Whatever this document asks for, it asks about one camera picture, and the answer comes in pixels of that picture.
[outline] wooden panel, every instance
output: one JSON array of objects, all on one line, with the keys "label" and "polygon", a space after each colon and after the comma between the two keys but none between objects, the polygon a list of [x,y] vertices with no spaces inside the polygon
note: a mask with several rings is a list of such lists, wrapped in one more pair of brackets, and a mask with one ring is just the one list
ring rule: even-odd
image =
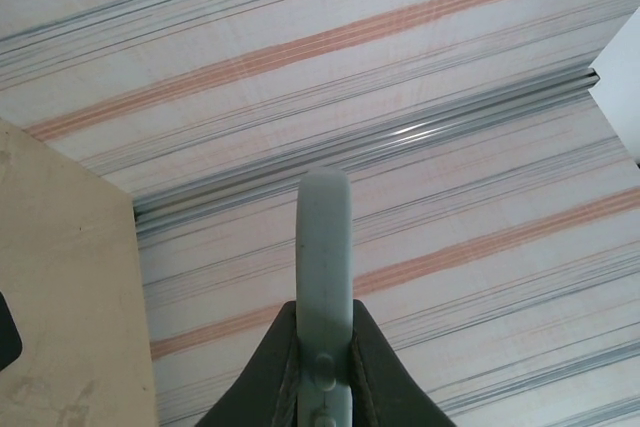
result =
[{"label": "wooden panel", "polygon": [[0,121],[3,426],[157,425],[131,199]]},{"label": "wooden panel", "polygon": [[589,62],[640,0],[0,2],[0,116],[139,196]]},{"label": "wooden panel", "polygon": [[[637,423],[640,172],[588,94],[350,176],[355,294],[459,425]],[[141,246],[162,425],[295,295],[294,223],[292,192]]]}]

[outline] striped ceiling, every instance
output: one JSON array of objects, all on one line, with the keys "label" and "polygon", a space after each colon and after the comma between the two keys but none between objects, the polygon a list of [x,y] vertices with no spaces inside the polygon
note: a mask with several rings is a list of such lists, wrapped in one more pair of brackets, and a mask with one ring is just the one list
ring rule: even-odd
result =
[{"label": "striped ceiling", "polygon": [[[0,0],[0,117],[149,204],[573,72],[638,5]],[[356,295],[460,426],[637,426],[636,166],[584,91],[471,127],[349,171]],[[171,427],[207,411],[295,295],[293,190],[190,220],[139,243]]]},{"label": "striped ceiling", "polygon": [[595,57],[640,0],[0,0],[0,116],[137,197]]}]

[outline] gray stripe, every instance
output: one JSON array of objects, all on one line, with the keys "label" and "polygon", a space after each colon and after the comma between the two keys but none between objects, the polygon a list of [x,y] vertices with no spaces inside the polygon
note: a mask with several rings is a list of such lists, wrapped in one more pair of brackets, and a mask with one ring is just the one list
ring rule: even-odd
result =
[{"label": "gray stripe", "polygon": [[583,66],[526,84],[429,108],[333,140],[249,163],[135,202],[139,238],[238,204],[295,189],[311,167],[357,171],[416,149],[558,107],[586,95],[598,77]]},{"label": "gray stripe", "polygon": [[[447,46],[443,49],[420,54],[409,59],[385,65],[384,67],[366,70],[346,78],[334,79],[307,89],[295,91],[257,104],[244,106],[242,109],[225,112],[197,125],[184,126],[175,131],[164,132],[150,138],[141,139],[134,144],[127,144],[109,150],[91,157],[85,161],[83,165],[92,172],[103,176],[121,169],[140,165],[150,160],[159,159],[196,145],[224,139],[238,132],[254,129],[261,125],[303,115],[308,112],[319,111],[327,106],[344,102],[360,95],[398,86],[404,82],[411,82],[421,78],[423,78],[425,82],[429,82],[427,77],[436,72],[443,72],[513,49],[557,38],[566,35],[568,32],[587,28],[599,22],[612,20],[620,16],[622,8],[620,7],[614,9],[614,11],[610,11],[612,5],[618,5],[620,2],[621,0],[607,0],[607,2],[590,4],[589,11],[593,11],[593,15],[589,19],[573,21],[570,25],[565,25],[565,16],[571,16],[573,14],[573,18],[579,19],[580,14],[585,10],[584,7],[529,24],[501,29],[488,36],[468,41],[465,44],[467,44],[469,49],[465,49],[463,53],[449,53],[448,51],[451,50],[452,47]],[[632,11],[625,12],[623,15],[628,16],[631,12]],[[537,31],[540,29],[549,32],[549,34],[540,36],[537,34]],[[517,39],[509,42],[498,42],[499,39],[513,35],[515,32],[518,33]],[[445,52],[447,52],[447,55],[446,58],[443,59],[442,54]],[[585,52],[584,55],[581,55],[578,59],[563,60],[561,65],[549,64],[546,66],[546,70],[560,70],[563,66],[577,64],[579,62],[588,64],[599,52],[600,49]],[[519,75],[520,78],[527,78],[529,76],[533,77],[535,74],[522,72]],[[509,80],[504,79],[504,83],[509,83]],[[456,92],[456,95],[460,98],[470,96],[476,92],[470,91],[467,94],[464,92]],[[393,110],[392,115],[402,115],[408,111],[422,110],[431,107],[431,105],[443,104],[445,102],[447,102],[447,99],[437,99],[430,102],[421,102],[401,110],[396,108]],[[384,122],[390,117],[389,114],[380,115],[376,118],[368,119],[367,122],[373,125]],[[344,127],[343,129],[357,129],[358,127],[357,125],[353,125]],[[326,133],[323,137],[330,138],[331,133]],[[298,145],[308,142],[309,139],[305,138],[282,147],[287,150],[294,150]],[[262,155],[264,154],[257,152],[248,156],[246,159],[238,160],[242,161],[242,163],[247,163],[256,160]]]},{"label": "gray stripe", "polygon": [[[589,143],[577,149],[497,173],[473,182],[463,184],[443,192],[417,198],[387,209],[354,219],[354,246],[374,241],[381,237],[433,222],[447,216],[456,215],[470,206],[485,205],[502,197],[522,194],[549,182],[556,182],[585,172],[591,168],[609,165],[616,158],[624,158],[624,150],[617,137]],[[295,202],[287,196],[278,205]],[[244,216],[238,213],[237,219]],[[274,251],[293,249],[294,239],[290,238],[242,254],[218,259],[211,264],[197,266],[188,272],[181,272],[144,285],[147,311],[176,301],[189,289],[192,295],[212,292],[261,275],[281,269],[293,268],[293,264],[283,264],[269,260],[266,254]],[[260,268],[250,267],[243,259],[259,256]]]},{"label": "gray stripe", "polygon": [[0,38],[0,86],[283,0],[118,0]]},{"label": "gray stripe", "polygon": [[441,402],[439,406],[447,414],[461,415],[470,410],[478,409],[532,389],[608,367],[618,362],[624,362],[638,355],[640,355],[640,341],[627,342],[577,357],[571,361],[559,362],[513,379],[498,382],[483,389],[452,397]]},{"label": "gray stripe", "polygon": [[611,402],[595,409],[573,415],[545,427],[591,427],[592,425],[616,425],[621,420],[640,417],[640,397]]}]

